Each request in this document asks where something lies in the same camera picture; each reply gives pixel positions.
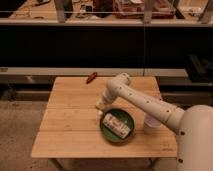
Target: plate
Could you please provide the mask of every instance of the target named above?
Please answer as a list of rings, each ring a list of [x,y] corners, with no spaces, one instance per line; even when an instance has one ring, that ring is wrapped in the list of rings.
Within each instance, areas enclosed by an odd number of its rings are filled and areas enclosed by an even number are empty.
[[[107,128],[103,124],[103,119],[107,113],[111,113],[113,116],[118,118],[120,121],[124,122],[130,128],[131,131],[125,138],[119,137],[118,135],[116,135],[113,131],[111,131],[109,128]],[[106,111],[100,119],[100,129],[101,129],[103,136],[108,141],[113,142],[113,143],[125,142],[131,136],[134,128],[135,128],[135,124],[134,124],[133,118],[131,117],[131,115],[128,112],[126,112],[122,109],[110,109],[110,110]]]

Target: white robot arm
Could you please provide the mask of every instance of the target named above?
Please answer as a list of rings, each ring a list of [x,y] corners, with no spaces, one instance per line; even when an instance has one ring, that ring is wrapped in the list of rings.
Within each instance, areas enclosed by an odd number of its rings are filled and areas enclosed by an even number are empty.
[[[128,74],[114,77],[96,107],[103,110],[117,97],[127,100],[179,135],[177,171],[213,171],[213,108],[198,105],[184,111],[129,85]]]

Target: small red item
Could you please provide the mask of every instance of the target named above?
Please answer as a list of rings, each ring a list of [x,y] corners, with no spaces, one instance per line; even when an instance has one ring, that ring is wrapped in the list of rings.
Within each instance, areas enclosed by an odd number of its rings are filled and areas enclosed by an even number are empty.
[[[91,75],[88,76],[86,83],[91,83],[96,77],[98,76],[97,72],[93,72]]]

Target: white cylinder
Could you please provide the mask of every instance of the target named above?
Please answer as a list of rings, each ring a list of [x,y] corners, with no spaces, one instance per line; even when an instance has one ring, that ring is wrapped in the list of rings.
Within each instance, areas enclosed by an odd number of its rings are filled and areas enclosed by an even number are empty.
[[[145,114],[143,131],[146,134],[152,134],[161,125],[161,123],[152,116]]]

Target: wooden tabletop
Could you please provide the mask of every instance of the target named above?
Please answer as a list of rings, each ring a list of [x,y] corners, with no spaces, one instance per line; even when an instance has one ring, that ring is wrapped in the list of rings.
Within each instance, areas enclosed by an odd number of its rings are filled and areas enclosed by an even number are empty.
[[[174,134],[161,125],[153,134],[143,132],[144,112],[118,98],[114,105],[128,111],[135,122],[132,138],[123,145],[109,143],[99,129],[94,107],[111,77],[58,77],[37,134],[32,157],[36,158],[137,158],[175,157]],[[134,77],[131,87],[160,98],[153,77]]]

